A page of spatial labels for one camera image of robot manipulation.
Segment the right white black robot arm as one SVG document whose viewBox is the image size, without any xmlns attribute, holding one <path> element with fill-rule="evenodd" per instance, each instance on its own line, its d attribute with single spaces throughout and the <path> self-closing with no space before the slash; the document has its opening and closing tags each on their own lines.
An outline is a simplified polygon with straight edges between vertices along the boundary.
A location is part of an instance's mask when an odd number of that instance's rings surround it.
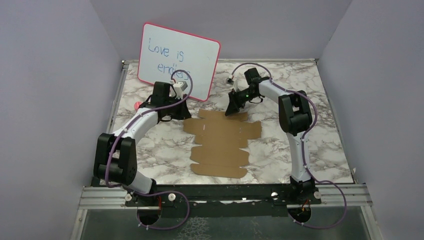
<svg viewBox="0 0 424 240">
<path fill-rule="evenodd" d="M 248 87 L 240 90 L 233 74 L 226 79 L 233 88 L 228 93 L 229 103 L 226 116 L 239 113 L 247 102 L 255 98 L 268 98 L 278 105 L 278 120 L 282 131 L 286 133 L 290 147 L 291 175 L 289 199 L 300 204 L 315 191 L 315 181 L 309 165 L 308 138 L 313 119 L 308 97 L 304 91 L 285 89 L 276 84 L 270 76 L 262 77 L 256 68 L 244 72 Z"/>
</svg>

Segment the brown cardboard box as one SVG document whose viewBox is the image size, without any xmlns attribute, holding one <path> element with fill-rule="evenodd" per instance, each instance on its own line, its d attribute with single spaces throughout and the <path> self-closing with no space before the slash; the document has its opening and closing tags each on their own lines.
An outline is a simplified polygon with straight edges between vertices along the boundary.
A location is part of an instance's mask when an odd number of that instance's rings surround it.
<svg viewBox="0 0 424 240">
<path fill-rule="evenodd" d="M 197 118 L 183 121 L 183 131 L 194 135 L 191 171 L 196 175 L 241 179 L 249 164 L 248 141 L 262 136 L 260 121 L 248 122 L 246 112 L 225 116 L 223 111 L 200 109 Z"/>
</svg>

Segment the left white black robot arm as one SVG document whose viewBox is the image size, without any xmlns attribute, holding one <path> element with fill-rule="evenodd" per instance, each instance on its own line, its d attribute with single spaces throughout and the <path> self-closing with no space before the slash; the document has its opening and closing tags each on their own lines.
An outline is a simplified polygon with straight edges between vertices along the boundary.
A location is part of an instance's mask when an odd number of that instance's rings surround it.
<svg viewBox="0 0 424 240">
<path fill-rule="evenodd" d="M 122 186 L 138 194 L 144 205 L 157 200 L 156 181 L 138 171 L 137 143 L 160 122 L 191 118 L 185 81 L 154 83 L 146 101 L 136 104 L 135 115 L 113 133 L 102 133 L 96 144 L 94 177 L 109 188 Z"/>
</svg>

